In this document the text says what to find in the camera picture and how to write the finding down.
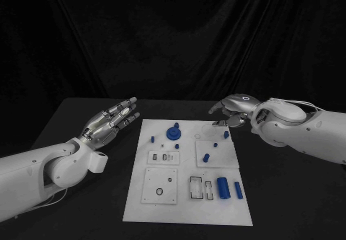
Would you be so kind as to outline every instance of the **robotic hand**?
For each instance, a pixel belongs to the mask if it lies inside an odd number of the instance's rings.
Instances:
[[[306,113],[296,104],[314,111]],[[326,111],[304,101],[271,98],[260,102],[245,94],[229,95],[209,114],[218,109],[229,119],[216,121],[215,126],[237,128],[249,120],[251,132],[273,146],[290,146],[304,154],[346,164],[346,113]]]
[[[81,135],[66,143],[0,158],[0,222],[56,203],[36,206],[59,191],[68,191],[82,181],[88,170],[102,173],[108,157],[95,150],[138,118],[140,113],[128,117],[136,101],[133,97],[101,111],[87,122]],[[43,173],[52,180],[46,185]]]

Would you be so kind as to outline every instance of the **white robotic arm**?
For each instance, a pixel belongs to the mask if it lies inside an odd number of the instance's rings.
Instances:
[[[306,113],[291,104],[316,109]],[[241,127],[251,120],[251,132],[275,147],[290,146],[337,164],[346,164],[346,113],[320,109],[311,103],[271,98],[260,102],[245,94],[229,95],[211,108],[209,114],[222,109],[229,117],[215,126]]]
[[[95,151],[138,118],[136,97],[101,111],[66,143],[0,158],[0,222],[27,212],[92,173],[102,173],[108,157]],[[52,183],[45,185],[45,173]]]

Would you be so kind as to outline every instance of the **black table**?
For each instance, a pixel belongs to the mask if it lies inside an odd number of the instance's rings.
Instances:
[[[68,98],[33,149],[76,137],[88,119],[123,99]],[[232,128],[242,184],[254,226],[123,222],[143,119],[225,119],[208,114],[215,102],[138,100],[140,119],[100,149],[104,173],[88,173],[52,206],[0,223],[0,239],[345,239],[346,172],[288,146],[268,145],[251,126]]]

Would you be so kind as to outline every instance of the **white platform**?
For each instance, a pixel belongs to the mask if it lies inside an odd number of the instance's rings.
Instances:
[[[179,123],[182,137],[172,141],[166,131],[175,123]],[[232,136],[228,139],[224,137],[224,132],[228,130],[228,127],[213,127],[212,121],[143,120],[123,221],[252,226],[239,168],[198,167],[196,141],[232,143]],[[149,164],[150,151],[179,151],[179,165]],[[176,204],[143,203],[147,168],[177,170]],[[190,198],[190,177],[202,177],[203,191],[206,191],[206,181],[212,182],[213,200],[206,200],[206,192],[203,199]],[[219,197],[216,181],[219,177],[226,177],[228,180],[229,199]],[[244,199],[238,199],[235,182],[239,182]]]

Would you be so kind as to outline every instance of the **black tabletop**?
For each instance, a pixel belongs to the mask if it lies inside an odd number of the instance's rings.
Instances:
[[[32,149],[76,137],[94,114],[121,101],[68,98]],[[108,155],[104,173],[89,172],[59,203],[2,222],[0,239],[345,239],[346,171],[267,144],[249,124],[229,132],[254,226],[123,222],[143,119],[225,119],[221,112],[208,114],[213,103],[138,100],[140,118],[100,149]]]

